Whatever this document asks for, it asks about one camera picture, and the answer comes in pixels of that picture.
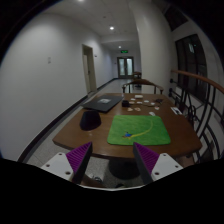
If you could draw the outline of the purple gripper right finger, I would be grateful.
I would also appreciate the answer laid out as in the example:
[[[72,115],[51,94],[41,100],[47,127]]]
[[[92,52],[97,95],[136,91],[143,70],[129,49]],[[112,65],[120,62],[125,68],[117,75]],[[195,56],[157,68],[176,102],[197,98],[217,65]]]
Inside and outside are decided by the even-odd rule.
[[[159,159],[159,154],[137,142],[133,143],[133,153],[143,183],[151,183],[152,170]]]

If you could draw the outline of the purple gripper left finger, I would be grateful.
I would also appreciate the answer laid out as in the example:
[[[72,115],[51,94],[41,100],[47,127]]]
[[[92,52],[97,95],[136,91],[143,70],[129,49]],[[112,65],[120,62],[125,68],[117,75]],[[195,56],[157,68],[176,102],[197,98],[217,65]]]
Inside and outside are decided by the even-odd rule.
[[[88,142],[66,154],[68,162],[73,170],[73,182],[80,184],[85,174],[89,159],[92,154],[92,143]]]

